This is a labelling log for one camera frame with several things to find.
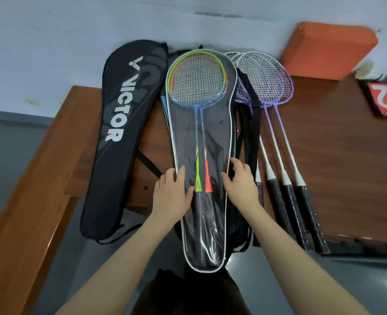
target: forearm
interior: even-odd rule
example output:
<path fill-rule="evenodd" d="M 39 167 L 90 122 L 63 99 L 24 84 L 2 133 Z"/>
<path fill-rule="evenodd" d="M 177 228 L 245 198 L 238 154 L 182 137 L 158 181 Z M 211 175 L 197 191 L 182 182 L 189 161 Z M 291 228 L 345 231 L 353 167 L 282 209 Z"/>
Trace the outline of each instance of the forearm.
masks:
<path fill-rule="evenodd" d="M 294 313 L 369 314 L 259 206 L 245 216 Z"/>
<path fill-rule="evenodd" d="M 167 232 L 149 217 L 57 315 L 121 315 L 151 255 Z"/>

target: victor logo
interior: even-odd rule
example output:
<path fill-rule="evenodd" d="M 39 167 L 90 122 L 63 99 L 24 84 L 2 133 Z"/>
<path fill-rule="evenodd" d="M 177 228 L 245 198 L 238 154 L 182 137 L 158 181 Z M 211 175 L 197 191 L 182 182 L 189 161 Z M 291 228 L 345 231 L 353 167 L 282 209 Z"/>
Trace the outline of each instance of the victor logo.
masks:
<path fill-rule="evenodd" d="M 132 66 L 136 70 L 140 70 L 140 67 L 138 66 L 138 62 L 140 62 L 143 59 L 141 56 L 140 58 L 137 58 L 136 60 L 129 62 L 129 66 Z M 123 136 L 123 126 L 128 121 L 125 114 L 129 113 L 129 110 L 131 108 L 130 103 L 132 102 L 132 91 L 135 89 L 136 82 L 135 80 L 138 78 L 138 74 L 131 77 L 130 79 L 124 81 L 122 83 L 122 88 L 120 89 L 121 94 L 117 98 L 117 102 L 122 105 L 115 108 L 115 112 L 119 112 L 119 114 L 116 114 L 113 116 L 112 120 L 110 121 L 110 124 L 112 125 L 112 129 L 109 129 L 107 132 L 107 137 L 105 141 L 113 140 L 114 142 L 118 142 L 122 139 Z"/>

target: person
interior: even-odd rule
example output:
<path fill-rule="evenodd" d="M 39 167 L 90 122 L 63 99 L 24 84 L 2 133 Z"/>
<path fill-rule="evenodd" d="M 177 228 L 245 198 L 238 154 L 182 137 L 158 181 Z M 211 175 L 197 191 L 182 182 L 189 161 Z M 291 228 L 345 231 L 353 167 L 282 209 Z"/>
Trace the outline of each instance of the person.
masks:
<path fill-rule="evenodd" d="M 227 174 L 221 174 L 224 188 L 259 239 L 294 313 L 369 314 L 263 210 L 249 166 L 236 158 L 230 161 L 235 175 L 231 180 Z M 174 173 L 175 169 L 169 169 L 156 182 L 152 213 L 143 226 L 59 309 L 57 315 L 124 313 L 154 250 L 191 205 L 194 187 L 185 193 L 185 168 L 179 170 L 176 181 Z M 225 269 L 212 274 L 189 270 L 186 282 L 170 271 L 159 270 L 139 296 L 131 314 L 250 314 Z"/>

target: orange block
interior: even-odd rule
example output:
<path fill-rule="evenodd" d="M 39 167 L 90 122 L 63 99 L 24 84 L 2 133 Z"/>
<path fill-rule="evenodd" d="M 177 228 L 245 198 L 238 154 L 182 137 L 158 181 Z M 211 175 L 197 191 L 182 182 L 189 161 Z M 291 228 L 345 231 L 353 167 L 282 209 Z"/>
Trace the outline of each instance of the orange block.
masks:
<path fill-rule="evenodd" d="M 302 22 L 281 55 L 290 75 L 341 80 L 377 45 L 364 26 Z"/>

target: wooden table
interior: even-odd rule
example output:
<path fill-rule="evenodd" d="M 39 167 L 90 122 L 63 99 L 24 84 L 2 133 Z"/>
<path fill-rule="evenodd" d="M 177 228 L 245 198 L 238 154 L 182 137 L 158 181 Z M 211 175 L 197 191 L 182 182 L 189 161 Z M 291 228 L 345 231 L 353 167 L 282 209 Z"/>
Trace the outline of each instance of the wooden table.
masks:
<path fill-rule="evenodd" d="M 294 85 L 293 99 L 279 110 L 327 238 L 387 243 L 387 118 L 372 115 L 352 76 L 340 82 L 294 78 Z M 0 215 L 0 314 L 28 313 L 39 294 L 77 200 L 86 193 L 100 105 L 100 89 L 71 89 Z M 293 179 L 275 113 L 269 111 Z M 261 134 L 279 176 L 264 113 Z M 173 166 L 159 102 L 139 149 L 161 171 Z M 127 208 L 145 213 L 155 180 L 136 159 Z M 265 209 L 273 215 L 265 193 Z"/>

